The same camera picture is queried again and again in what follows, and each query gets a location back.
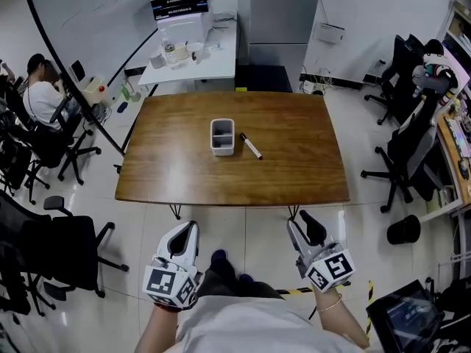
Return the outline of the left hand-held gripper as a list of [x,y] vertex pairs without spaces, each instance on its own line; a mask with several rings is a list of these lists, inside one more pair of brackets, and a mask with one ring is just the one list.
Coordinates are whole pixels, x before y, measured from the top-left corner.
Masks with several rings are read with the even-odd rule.
[[161,238],[151,264],[145,267],[142,291],[156,304],[192,308],[202,276],[196,267],[198,254],[198,223],[177,225]]

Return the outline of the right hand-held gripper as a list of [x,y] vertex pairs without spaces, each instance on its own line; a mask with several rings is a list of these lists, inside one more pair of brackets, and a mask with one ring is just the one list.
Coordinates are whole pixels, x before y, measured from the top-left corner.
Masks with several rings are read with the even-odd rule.
[[344,284],[355,273],[349,250],[339,241],[325,245],[325,227],[306,210],[301,210],[300,216],[306,224],[307,236],[293,218],[287,220],[287,230],[299,254],[297,267],[301,277],[308,279],[321,293]]

